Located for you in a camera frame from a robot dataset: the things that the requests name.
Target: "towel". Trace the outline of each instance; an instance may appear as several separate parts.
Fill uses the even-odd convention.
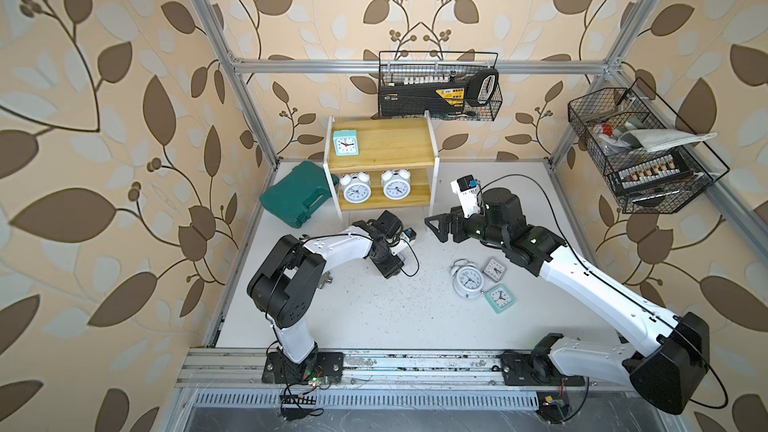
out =
[[[662,150],[671,149],[672,147],[682,146],[683,144],[703,142],[704,140],[712,139],[717,137],[717,132],[699,134],[697,136],[689,134],[688,132],[672,129],[630,130],[621,136],[620,142],[624,142],[627,145],[633,145],[628,136],[637,139],[646,151],[660,152]]]

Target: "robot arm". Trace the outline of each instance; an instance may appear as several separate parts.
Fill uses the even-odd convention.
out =
[[[590,264],[558,235],[528,225],[518,197],[506,188],[481,192],[472,176],[462,177],[451,186],[462,206],[425,219],[440,242],[452,234],[454,242],[471,237],[502,250],[513,264],[576,297],[629,342],[620,346],[590,344],[550,334],[532,355],[533,362],[545,363],[533,368],[545,372],[554,367],[566,376],[582,375],[631,386],[667,413],[683,411],[707,372],[706,322],[692,313],[677,317],[649,302]]]
[[[316,350],[304,314],[320,282],[332,268],[356,258],[370,258],[384,278],[397,275],[403,262],[398,253],[416,237],[402,231],[402,222],[389,211],[377,220],[354,222],[338,234],[300,242],[284,235],[248,283],[247,293],[272,322],[280,348],[295,364]],[[292,278],[285,270],[296,269]]]

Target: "white shelf leg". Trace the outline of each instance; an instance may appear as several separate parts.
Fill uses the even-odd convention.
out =
[[[336,207],[336,214],[339,215],[339,222],[344,226],[344,217],[341,215],[341,207],[339,206],[339,196],[336,194],[336,186],[333,185],[333,178],[331,177],[331,171],[328,169],[328,154],[331,149],[331,136],[333,135],[333,116],[328,118],[328,131],[326,132],[326,150],[322,154],[322,170],[326,173],[326,180],[328,181],[328,187],[331,190],[331,198],[333,199],[333,205]]]

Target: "teal alarm clock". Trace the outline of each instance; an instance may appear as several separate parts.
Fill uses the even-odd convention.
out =
[[[356,156],[360,153],[357,130],[334,130],[333,146],[338,156]]]
[[[490,291],[486,292],[485,300],[488,301],[488,303],[491,305],[491,307],[493,307],[493,310],[497,314],[504,312],[514,303],[514,297],[502,284],[499,284],[492,288]]]

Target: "white square clock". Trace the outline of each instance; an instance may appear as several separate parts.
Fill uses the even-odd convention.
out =
[[[334,130],[333,147],[336,148],[337,156],[358,155],[357,130]]]

